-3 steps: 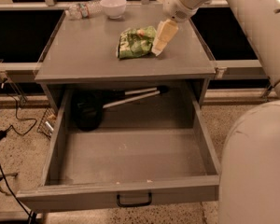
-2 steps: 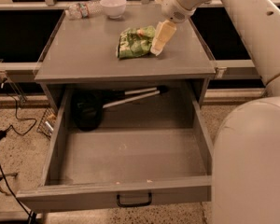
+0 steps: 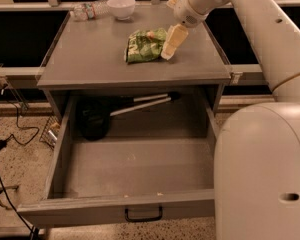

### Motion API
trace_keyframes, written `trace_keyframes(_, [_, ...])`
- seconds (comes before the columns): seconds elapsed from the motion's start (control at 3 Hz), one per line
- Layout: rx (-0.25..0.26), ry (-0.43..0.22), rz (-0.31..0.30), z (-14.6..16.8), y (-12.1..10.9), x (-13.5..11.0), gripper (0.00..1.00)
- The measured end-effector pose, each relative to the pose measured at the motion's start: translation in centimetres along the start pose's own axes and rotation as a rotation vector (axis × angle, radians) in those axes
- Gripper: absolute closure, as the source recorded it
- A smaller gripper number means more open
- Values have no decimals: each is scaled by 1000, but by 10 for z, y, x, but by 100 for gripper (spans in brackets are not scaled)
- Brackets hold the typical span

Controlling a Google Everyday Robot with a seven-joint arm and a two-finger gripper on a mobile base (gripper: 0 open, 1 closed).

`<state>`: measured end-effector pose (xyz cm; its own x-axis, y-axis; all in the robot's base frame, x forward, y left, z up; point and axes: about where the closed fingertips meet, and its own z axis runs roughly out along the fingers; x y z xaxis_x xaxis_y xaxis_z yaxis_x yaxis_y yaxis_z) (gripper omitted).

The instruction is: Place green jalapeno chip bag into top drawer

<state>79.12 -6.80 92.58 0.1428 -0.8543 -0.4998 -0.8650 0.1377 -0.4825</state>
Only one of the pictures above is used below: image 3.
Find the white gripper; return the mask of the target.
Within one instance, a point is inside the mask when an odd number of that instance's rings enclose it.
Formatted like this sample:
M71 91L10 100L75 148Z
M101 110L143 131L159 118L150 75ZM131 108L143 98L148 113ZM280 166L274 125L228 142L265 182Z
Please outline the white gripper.
M207 18L212 10L223 4L224 0L168 0L167 6L174 7L174 17L180 24L169 27L161 57L166 60L171 59L177 48L187 38L187 28L195 28Z

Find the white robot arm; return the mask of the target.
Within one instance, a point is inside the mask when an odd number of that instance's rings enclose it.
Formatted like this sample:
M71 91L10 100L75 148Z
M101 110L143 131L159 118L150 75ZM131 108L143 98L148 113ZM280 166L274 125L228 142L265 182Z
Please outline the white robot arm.
M214 151L217 240L300 240L300 29L274 0L170 0L188 30L232 4L274 99L221 127Z

